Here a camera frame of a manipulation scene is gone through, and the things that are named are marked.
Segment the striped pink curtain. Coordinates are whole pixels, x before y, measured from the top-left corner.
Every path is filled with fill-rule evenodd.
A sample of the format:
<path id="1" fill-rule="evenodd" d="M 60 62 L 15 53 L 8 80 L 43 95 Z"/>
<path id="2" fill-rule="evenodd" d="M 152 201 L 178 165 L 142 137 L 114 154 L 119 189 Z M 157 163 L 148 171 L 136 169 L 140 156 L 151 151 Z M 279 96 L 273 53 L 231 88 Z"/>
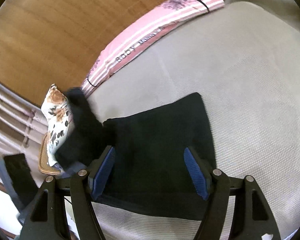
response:
<path id="1" fill-rule="evenodd" d="M 44 179 L 39 170 L 39 156 L 46 132 L 47 120 L 41 110 L 0 84 L 0 159 L 5 155 L 25 154 L 38 185 Z"/>

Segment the wooden headboard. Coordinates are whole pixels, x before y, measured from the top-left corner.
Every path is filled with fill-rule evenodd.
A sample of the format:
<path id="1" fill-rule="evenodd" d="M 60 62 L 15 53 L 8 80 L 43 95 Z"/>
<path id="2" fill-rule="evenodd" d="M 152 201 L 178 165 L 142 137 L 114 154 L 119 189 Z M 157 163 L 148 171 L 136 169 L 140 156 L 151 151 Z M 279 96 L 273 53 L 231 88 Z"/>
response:
<path id="1" fill-rule="evenodd" d="M 79 86 L 105 46 L 164 1 L 6 0 L 0 83 L 39 106 L 51 84 Z"/>

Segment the pink striped baby blanket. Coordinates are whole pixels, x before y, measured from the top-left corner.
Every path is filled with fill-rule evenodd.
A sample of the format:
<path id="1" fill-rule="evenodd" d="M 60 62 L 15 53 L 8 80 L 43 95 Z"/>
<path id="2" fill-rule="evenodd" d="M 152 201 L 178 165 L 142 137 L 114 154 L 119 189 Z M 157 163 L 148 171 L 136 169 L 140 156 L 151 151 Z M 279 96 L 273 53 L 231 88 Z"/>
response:
<path id="1" fill-rule="evenodd" d="M 185 22 L 224 7 L 224 0 L 167 0 L 119 33 L 100 52 L 82 83 L 89 96 L 99 85 Z"/>

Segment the floral pillow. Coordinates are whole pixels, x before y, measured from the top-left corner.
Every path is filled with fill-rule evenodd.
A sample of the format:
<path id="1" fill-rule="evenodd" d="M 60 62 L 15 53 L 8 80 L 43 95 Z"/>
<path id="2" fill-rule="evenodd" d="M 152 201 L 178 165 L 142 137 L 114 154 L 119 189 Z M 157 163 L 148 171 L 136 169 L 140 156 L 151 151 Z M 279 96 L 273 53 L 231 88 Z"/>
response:
<path id="1" fill-rule="evenodd" d="M 47 163 L 53 167 L 57 164 L 55 153 L 65 142 L 72 121 L 70 102 L 55 84 L 47 91 L 41 111 L 47 120 Z"/>

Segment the beige textured mattress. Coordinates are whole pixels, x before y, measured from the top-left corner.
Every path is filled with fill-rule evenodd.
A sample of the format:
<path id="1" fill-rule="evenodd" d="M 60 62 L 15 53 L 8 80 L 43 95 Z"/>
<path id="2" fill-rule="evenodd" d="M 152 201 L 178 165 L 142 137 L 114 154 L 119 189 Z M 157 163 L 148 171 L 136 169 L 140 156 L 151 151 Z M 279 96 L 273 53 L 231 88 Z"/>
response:
<path id="1" fill-rule="evenodd" d="M 253 176 L 281 238 L 300 227 L 300 8 L 226 0 L 151 45 L 89 97 L 101 120 L 199 93 L 217 167 Z"/>

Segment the woven rattan tray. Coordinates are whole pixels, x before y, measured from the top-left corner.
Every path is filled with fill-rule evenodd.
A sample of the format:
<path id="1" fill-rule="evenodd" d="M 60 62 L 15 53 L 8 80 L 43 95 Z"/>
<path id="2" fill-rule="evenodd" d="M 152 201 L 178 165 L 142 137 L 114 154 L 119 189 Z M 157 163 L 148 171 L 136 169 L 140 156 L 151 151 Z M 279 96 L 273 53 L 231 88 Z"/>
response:
<path id="1" fill-rule="evenodd" d="M 42 174 L 59 176 L 62 174 L 61 170 L 49 165 L 49 159 L 47 155 L 47 133 L 43 136 L 42 144 L 40 147 L 40 155 L 38 162 L 39 171 Z"/>

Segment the black pants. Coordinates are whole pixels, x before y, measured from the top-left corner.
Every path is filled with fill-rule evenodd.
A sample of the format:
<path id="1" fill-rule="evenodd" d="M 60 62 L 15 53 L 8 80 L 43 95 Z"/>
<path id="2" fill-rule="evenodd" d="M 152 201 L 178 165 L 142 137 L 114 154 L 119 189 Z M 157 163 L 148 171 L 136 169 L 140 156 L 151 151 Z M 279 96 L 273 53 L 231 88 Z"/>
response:
<path id="1" fill-rule="evenodd" d="M 68 90 L 66 97 L 75 127 L 55 153 L 62 169 L 90 165 L 107 146 L 115 150 L 97 202 L 148 216 L 202 219 L 207 202 L 196 192 L 184 161 L 185 148 L 191 146 L 216 167 L 210 123 L 198 93 L 104 122 L 97 120 L 80 88 Z"/>

